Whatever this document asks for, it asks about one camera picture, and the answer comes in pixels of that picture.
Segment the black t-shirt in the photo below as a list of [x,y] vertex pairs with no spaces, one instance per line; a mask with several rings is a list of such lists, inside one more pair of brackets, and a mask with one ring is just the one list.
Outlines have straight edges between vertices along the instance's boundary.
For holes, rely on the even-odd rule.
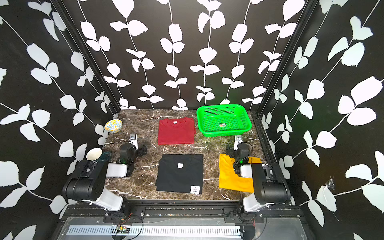
[[159,160],[157,191],[201,195],[203,191],[203,155],[164,154]]

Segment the yellow t-shirt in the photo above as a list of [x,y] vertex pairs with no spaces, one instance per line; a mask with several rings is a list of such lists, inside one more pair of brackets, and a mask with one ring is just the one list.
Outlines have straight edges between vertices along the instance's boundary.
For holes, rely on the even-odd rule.
[[220,154],[219,157],[219,187],[234,191],[253,193],[253,174],[250,164],[240,167],[240,176],[235,173],[233,168],[234,158],[228,155]]

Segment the red t-shirt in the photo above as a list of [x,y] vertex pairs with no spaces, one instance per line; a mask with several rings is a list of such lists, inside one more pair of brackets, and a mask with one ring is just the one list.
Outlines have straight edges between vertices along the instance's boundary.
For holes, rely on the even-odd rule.
[[193,118],[163,119],[159,121],[158,145],[194,144],[196,133]]

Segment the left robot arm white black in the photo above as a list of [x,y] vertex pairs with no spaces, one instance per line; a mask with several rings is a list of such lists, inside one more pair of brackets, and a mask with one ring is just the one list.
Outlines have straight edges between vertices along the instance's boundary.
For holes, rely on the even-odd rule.
[[138,157],[147,154],[147,147],[137,148],[132,143],[123,144],[120,158],[112,163],[112,153],[95,148],[87,153],[87,159],[80,161],[63,187],[65,198],[88,202],[110,212],[127,213],[129,207],[125,198],[105,187],[107,178],[130,177]]

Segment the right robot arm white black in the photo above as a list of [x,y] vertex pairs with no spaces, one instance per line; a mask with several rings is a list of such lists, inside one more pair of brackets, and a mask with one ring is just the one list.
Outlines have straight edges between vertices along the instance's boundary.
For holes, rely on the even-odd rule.
[[246,192],[242,206],[245,212],[258,212],[272,205],[288,204],[291,193],[276,163],[264,164],[251,157],[250,146],[237,143],[227,146],[220,159],[220,188]]

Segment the green plastic basket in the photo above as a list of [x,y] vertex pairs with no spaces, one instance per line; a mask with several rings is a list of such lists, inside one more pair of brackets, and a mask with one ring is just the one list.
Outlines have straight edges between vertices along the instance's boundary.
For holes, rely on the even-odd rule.
[[252,128],[246,109],[237,104],[200,107],[197,120],[200,132],[207,138],[242,135]]

